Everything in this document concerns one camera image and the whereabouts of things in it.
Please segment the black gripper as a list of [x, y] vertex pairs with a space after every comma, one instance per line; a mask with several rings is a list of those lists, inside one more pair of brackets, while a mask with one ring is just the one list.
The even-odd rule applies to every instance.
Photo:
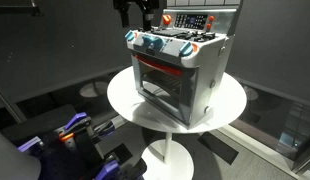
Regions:
[[154, 18], [152, 10], [159, 8], [159, 0], [113, 0], [113, 7], [120, 10], [122, 27], [129, 26], [128, 9], [132, 3], [135, 3], [143, 13], [143, 30], [149, 31], [151, 29], [151, 21]]

